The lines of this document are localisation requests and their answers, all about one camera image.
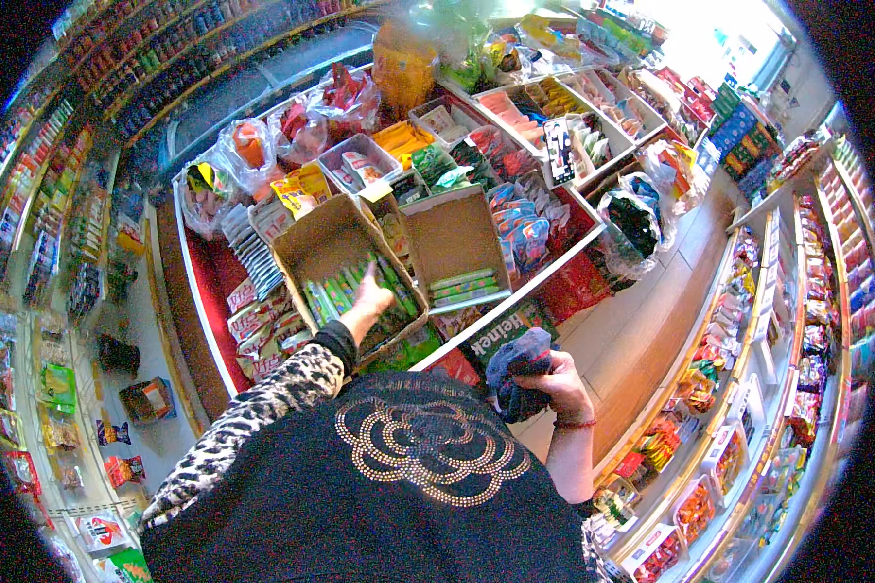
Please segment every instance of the wrist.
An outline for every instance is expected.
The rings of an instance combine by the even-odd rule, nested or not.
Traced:
[[[379,315],[373,309],[368,309],[366,306],[354,306],[346,311],[338,319],[342,324],[350,330],[350,335],[353,336],[353,342],[359,348],[366,337],[369,329],[373,327]]]
[[[588,403],[572,412],[558,412],[557,421],[563,424],[587,424],[596,421],[593,403]]]

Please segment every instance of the dark cloth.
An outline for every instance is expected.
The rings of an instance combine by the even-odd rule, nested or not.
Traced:
[[[353,368],[356,366],[356,357],[358,349],[353,342],[353,334],[339,320],[331,320],[323,328],[318,330],[315,337],[308,344],[319,344],[324,346],[337,356],[340,362],[343,363],[343,378],[346,379],[353,373]]]
[[[263,428],[142,548],[159,583],[560,582],[590,580],[580,533],[544,465],[469,386],[391,373]]]
[[[486,383],[499,400],[500,415],[507,424],[534,417],[551,401],[549,394],[518,386],[513,377],[548,374],[551,368],[551,335],[530,328],[492,355],[486,367]]]

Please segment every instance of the smartphone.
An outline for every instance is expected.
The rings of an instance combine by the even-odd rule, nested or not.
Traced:
[[[548,144],[548,164],[555,185],[574,179],[574,150],[570,146],[570,132],[564,118],[548,120],[544,125],[545,143]]]

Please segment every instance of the tiled floor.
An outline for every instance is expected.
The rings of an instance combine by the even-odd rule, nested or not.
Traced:
[[[714,179],[703,203],[678,217],[674,245],[645,278],[559,327],[561,348],[574,356],[596,407],[594,465],[659,388],[699,316],[733,222],[733,203]],[[511,426],[542,461],[554,417],[546,412]]]

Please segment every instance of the red string bracelet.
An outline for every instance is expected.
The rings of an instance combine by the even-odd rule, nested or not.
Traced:
[[[554,420],[554,427],[558,429],[583,429],[584,427],[593,427],[596,425],[596,420],[586,421],[582,424],[574,423],[571,421],[558,421]]]

